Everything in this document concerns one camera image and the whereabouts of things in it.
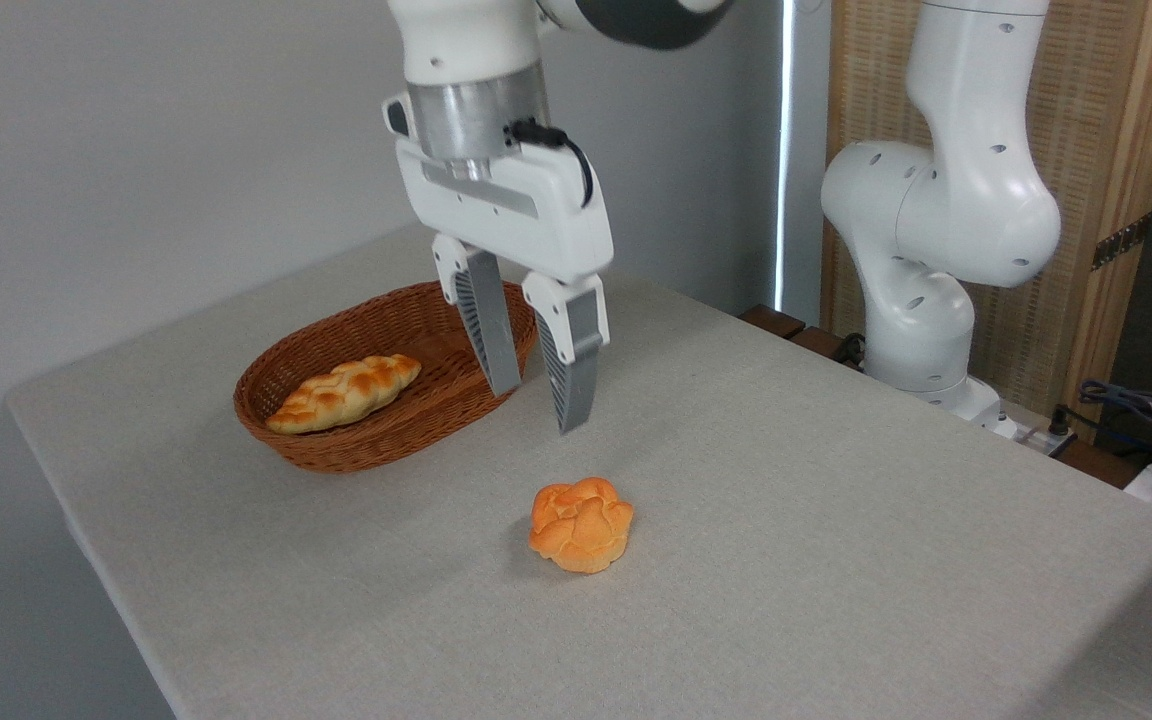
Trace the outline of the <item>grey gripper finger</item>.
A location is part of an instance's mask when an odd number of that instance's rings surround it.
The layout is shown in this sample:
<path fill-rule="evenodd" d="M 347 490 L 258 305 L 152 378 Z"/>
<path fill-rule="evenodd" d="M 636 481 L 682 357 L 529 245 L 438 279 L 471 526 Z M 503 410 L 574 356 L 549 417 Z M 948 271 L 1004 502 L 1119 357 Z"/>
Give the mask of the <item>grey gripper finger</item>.
<path fill-rule="evenodd" d="M 444 233 L 435 234 L 431 250 L 444 300 L 458 310 L 490 388 L 506 395 L 521 376 L 497 256 Z"/>
<path fill-rule="evenodd" d="M 571 285 L 538 272 L 526 273 L 526 304 L 535 310 L 559 433 L 589 419 L 596 389 L 596 356 L 609 342 L 602 278 L 589 275 Z"/>

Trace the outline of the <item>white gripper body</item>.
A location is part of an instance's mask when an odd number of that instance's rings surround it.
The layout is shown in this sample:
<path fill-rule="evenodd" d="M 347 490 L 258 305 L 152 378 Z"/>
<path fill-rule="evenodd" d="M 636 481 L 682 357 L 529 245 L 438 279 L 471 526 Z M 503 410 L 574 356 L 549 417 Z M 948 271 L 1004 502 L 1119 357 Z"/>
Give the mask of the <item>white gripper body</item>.
<path fill-rule="evenodd" d="M 614 256 L 602 187 L 590 204 L 579 159 L 566 150 L 526 145 L 498 158 L 485 181 L 453 177 L 442 161 L 396 142 L 399 169 L 412 209 L 426 227 L 493 252 L 558 281 L 602 272 Z"/>

